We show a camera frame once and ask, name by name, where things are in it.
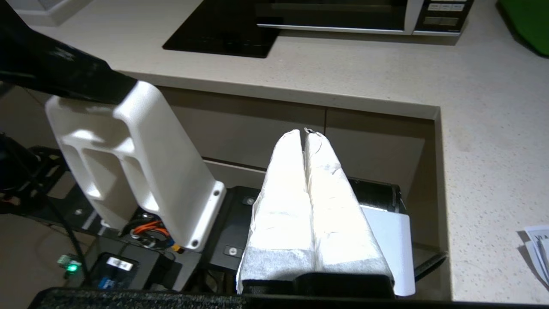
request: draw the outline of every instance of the white label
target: white label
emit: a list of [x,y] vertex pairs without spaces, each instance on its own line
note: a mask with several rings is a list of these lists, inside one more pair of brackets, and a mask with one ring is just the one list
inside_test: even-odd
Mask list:
[[463,11],[464,7],[465,7],[465,4],[452,4],[452,11],[453,12],[461,12],[461,11]]
[[441,4],[440,5],[440,10],[441,11],[449,11],[452,9],[452,5],[451,4]]
[[440,3],[431,3],[427,8],[429,11],[438,11],[440,10]]
[[111,265],[111,266],[114,266],[114,267],[118,267],[118,268],[123,269],[127,272],[129,272],[130,269],[132,269],[132,267],[133,267],[132,263],[128,263],[126,261],[119,260],[116,257],[112,257],[112,256],[109,257],[109,259],[107,260],[107,264]]

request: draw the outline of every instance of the green led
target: green led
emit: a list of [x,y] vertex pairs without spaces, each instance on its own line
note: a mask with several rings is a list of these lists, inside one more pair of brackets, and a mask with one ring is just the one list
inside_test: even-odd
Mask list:
[[77,266],[77,265],[69,265],[69,266],[67,266],[67,271],[68,271],[68,272],[75,272],[77,269],[78,269],[78,266]]

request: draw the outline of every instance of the white paper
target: white paper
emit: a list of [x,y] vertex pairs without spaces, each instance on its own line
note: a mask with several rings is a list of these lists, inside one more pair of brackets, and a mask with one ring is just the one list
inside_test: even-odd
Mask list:
[[541,268],[540,260],[537,259],[536,255],[536,245],[534,245],[533,241],[527,241],[525,244],[526,250],[528,251],[528,254],[530,255],[530,259],[532,260],[532,264],[534,265],[534,269],[536,270],[536,273],[540,276],[541,280],[545,282],[545,284],[549,285],[547,282],[547,278],[545,278],[544,271]]
[[540,240],[549,239],[549,225],[537,225],[534,227],[525,227],[524,231],[528,235],[528,238],[530,238],[530,241],[532,242],[532,245],[534,247],[536,258],[533,258],[530,255],[530,258],[532,259],[532,263],[534,263],[534,265],[536,265],[536,263],[540,264],[541,270],[542,270],[542,273],[540,274],[540,276],[543,278],[545,282],[547,282],[549,281],[549,275],[548,275],[549,273],[547,272],[546,263],[544,262],[544,256],[542,255],[542,252],[541,252]]
[[401,213],[361,207],[368,219],[383,256],[395,278],[395,295],[410,296],[416,293],[413,273],[410,218]]

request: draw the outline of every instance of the microwave door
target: microwave door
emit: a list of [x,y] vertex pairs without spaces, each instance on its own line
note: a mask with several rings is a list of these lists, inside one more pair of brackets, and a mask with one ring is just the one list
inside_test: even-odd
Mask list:
[[257,24],[263,27],[411,34],[423,0],[259,0],[255,3]]

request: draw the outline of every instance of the white cloth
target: white cloth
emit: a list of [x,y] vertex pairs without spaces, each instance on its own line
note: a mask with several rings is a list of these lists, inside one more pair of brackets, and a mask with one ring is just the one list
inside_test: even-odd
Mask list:
[[299,130],[284,134],[274,147],[259,197],[252,210],[248,243],[237,273],[243,280],[293,280],[315,269],[312,210]]
[[324,135],[305,131],[316,271],[385,274],[393,279],[332,145]]
[[285,280],[312,272],[393,276],[328,139],[299,130],[274,147],[252,209],[237,273],[244,280]]

